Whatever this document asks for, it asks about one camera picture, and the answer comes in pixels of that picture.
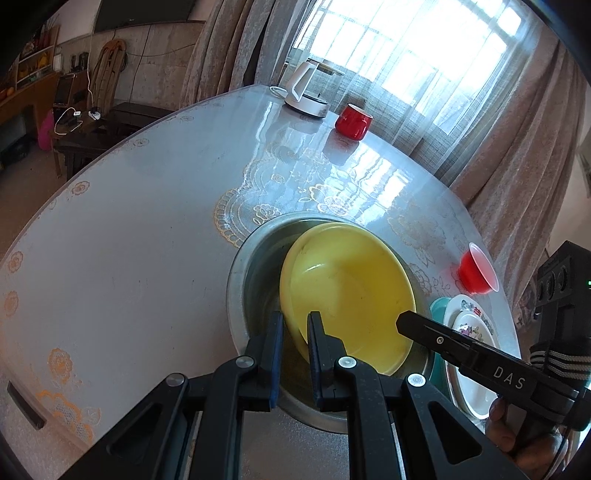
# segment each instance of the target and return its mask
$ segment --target yellow bowl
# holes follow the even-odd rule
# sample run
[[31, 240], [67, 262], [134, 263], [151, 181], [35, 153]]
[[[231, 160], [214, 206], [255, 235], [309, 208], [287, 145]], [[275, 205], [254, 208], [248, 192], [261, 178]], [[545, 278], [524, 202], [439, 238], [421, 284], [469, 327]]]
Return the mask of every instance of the yellow bowl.
[[283, 263], [279, 297], [291, 337], [306, 359], [313, 310], [348, 355], [379, 373], [393, 374], [413, 344], [396, 328], [400, 313], [416, 311], [408, 277], [389, 248], [360, 227], [323, 223], [299, 237]]

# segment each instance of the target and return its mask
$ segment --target human hand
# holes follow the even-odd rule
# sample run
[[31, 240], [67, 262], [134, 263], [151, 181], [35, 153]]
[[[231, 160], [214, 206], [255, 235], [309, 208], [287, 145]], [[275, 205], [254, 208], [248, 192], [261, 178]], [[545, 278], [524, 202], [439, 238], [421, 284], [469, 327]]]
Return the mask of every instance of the human hand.
[[[491, 405], [489, 417], [486, 421], [486, 436], [504, 452], [510, 460], [532, 480], [541, 480], [554, 460], [554, 455], [560, 448], [562, 437], [559, 432], [543, 436], [528, 446], [522, 448], [514, 457], [509, 452], [515, 446], [515, 433], [505, 424], [503, 418], [507, 410], [507, 403], [502, 398], [497, 398]], [[566, 450], [568, 441], [560, 452], [558, 461], [560, 466]]]

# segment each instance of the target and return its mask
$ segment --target white cable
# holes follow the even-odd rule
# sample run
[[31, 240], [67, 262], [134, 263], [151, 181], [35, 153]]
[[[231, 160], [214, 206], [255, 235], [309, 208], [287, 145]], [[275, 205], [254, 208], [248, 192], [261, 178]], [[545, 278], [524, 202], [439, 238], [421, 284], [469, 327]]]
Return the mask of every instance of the white cable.
[[90, 106], [93, 107], [95, 105], [95, 96], [92, 95], [92, 90], [90, 89], [90, 54], [92, 52], [92, 36], [94, 35], [93, 32], [90, 34], [90, 48], [88, 49], [88, 64], [86, 65], [86, 78], [88, 79], [88, 85], [86, 86], [86, 90], [90, 93]]
[[76, 111], [76, 109], [75, 109], [74, 107], [72, 107], [72, 106], [69, 106], [68, 108], [66, 108], [66, 109], [65, 109], [65, 110], [62, 112], [62, 114], [60, 115], [60, 117], [57, 119], [57, 122], [56, 122], [56, 123], [53, 125], [53, 132], [54, 132], [56, 135], [67, 135], [68, 133], [70, 133], [70, 132], [68, 132], [68, 133], [65, 133], [65, 134], [61, 134], [61, 133], [59, 133], [59, 132], [56, 132], [56, 127], [57, 127], [57, 124], [60, 122], [60, 120], [61, 120], [61, 117], [63, 117], [63, 116], [66, 114], [66, 112], [67, 112], [68, 110], [74, 110], [74, 111]]
[[72, 129], [70, 130], [70, 133], [72, 133], [74, 130], [76, 130], [76, 128], [78, 128], [79, 126], [81, 126], [84, 122], [82, 120], [78, 120], [78, 124]]

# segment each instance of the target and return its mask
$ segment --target round table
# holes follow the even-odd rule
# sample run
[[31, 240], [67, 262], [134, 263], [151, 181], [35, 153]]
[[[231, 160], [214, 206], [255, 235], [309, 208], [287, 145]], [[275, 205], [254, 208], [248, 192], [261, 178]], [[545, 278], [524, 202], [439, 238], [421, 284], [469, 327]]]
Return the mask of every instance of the round table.
[[[235, 356], [228, 272], [271, 218], [350, 219], [402, 256], [429, 302], [465, 293], [460, 257], [469, 242], [485, 249], [466, 209], [373, 134], [341, 137], [335, 119], [296, 113], [265, 86], [215, 97], [127, 138], [29, 222], [0, 267], [0, 355], [48, 423], [24, 429], [12, 408], [0, 426], [36, 478], [58, 477], [167, 374], [206, 374]], [[519, 356], [503, 291], [475, 299], [501, 349]], [[61, 454], [59, 436], [79, 450]], [[346, 437], [279, 408], [247, 413], [242, 445], [245, 479], [349, 475]]]

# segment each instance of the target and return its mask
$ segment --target red cup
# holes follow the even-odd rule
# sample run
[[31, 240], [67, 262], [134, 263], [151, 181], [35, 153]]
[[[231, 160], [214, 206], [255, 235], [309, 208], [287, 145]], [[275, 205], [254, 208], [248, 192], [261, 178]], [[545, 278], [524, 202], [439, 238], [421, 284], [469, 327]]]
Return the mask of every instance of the red cup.
[[499, 279], [495, 269], [478, 245], [470, 243], [470, 248], [462, 255], [457, 269], [460, 281], [469, 293], [485, 294], [499, 291]]
[[335, 128], [341, 135], [351, 140], [363, 140], [369, 130], [373, 116], [358, 106], [348, 104], [339, 115], [335, 123]]

